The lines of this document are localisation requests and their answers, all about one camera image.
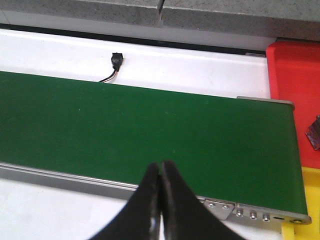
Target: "red plastic tray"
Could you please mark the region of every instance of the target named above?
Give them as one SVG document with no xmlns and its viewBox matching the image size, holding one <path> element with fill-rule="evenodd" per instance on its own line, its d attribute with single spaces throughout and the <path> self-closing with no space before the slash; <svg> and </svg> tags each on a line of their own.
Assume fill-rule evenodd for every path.
<svg viewBox="0 0 320 240">
<path fill-rule="evenodd" d="M 305 132 L 320 115 L 320 44 L 280 41 L 266 50 L 272 99 L 295 105 L 294 120 L 301 164 L 320 169 L 320 151 L 315 151 Z"/>
</svg>

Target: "yellow tray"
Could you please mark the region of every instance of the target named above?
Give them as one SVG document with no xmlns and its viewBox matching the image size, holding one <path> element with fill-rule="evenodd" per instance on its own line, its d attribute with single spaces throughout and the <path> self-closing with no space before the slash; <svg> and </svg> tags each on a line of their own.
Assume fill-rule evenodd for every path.
<svg viewBox="0 0 320 240">
<path fill-rule="evenodd" d="M 283 240 L 320 240 L 320 169 L 302 168 L 306 202 L 312 223 L 282 224 Z"/>
</svg>

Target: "wire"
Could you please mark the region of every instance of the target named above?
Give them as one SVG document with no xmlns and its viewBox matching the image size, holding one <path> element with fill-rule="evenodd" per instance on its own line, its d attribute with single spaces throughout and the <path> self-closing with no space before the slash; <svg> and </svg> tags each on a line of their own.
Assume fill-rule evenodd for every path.
<svg viewBox="0 0 320 240">
<path fill-rule="evenodd" d="M 110 81 L 111 79 L 113 79 L 116 75 L 117 75 L 117 71 L 114 70 L 113 73 L 110 76 L 108 76 L 107 78 L 99 81 L 99 83 L 106 83 L 106 82 Z"/>
</svg>

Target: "dark object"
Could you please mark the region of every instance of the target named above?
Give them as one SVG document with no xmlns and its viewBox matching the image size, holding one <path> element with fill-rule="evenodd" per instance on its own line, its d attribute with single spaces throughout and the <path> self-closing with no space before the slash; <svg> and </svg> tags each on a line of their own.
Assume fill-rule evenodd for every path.
<svg viewBox="0 0 320 240">
<path fill-rule="evenodd" d="M 161 211 L 167 240 L 244 240 L 199 202 L 172 161 L 161 175 L 149 165 L 123 210 L 90 240 L 157 240 Z"/>
<path fill-rule="evenodd" d="M 316 116 L 316 120 L 309 126 L 309 131 L 305 134 L 310 140 L 314 150 L 320 149 L 320 115 Z"/>
<path fill-rule="evenodd" d="M 122 53 L 117 53 L 117 52 L 112 53 L 111 63 L 112 63 L 113 69 L 119 72 L 123 60 L 124 60 L 124 56 L 122 55 Z"/>
<path fill-rule="evenodd" d="M 117 53 L 117 52 L 112 53 L 111 63 L 114 71 L 110 76 L 99 81 L 99 83 L 105 83 L 113 79 L 116 76 L 117 72 L 119 72 L 123 60 L 124 60 L 124 56 L 122 55 L 122 53 Z"/>
<path fill-rule="evenodd" d="M 91 240 L 157 240 L 159 238 L 159 167 L 151 163 L 120 213 Z"/>
</svg>

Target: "white surface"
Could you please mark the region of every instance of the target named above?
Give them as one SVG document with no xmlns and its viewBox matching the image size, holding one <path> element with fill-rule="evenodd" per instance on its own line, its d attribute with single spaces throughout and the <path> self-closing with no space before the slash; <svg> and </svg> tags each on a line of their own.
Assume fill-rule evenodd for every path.
<svg viewBox="0 0 320 240">
<path fill-rule="evenodd" d="M 260 57 L 10 30 L 0 30 L 0 43 L 0 71 L 98 81 L 112 72 L 112 52 L 120 52 L 125 60 L 117 84 L 225 97 L 270 95 L 267 62 Z M 0 179 L 0 239 L 87 239 L 124 203 Z M 225 224 L 248 240 L 282 239 L 276 221 L 232 217 Z"/>
<path fill-rule="evenodd" d="M 275 37 L 248 36 L 169 27 L 148 27 L 71 17 L 3 11 L 10 24 L 176 43 L 265 51 Z"/>
<path fill-rule="evenodd" d="M 270 98 L 263 57 L 0 29 L 0 71 L 99 81 L 123 53 L 116 84 L 236 98 Z"/>
</svg>

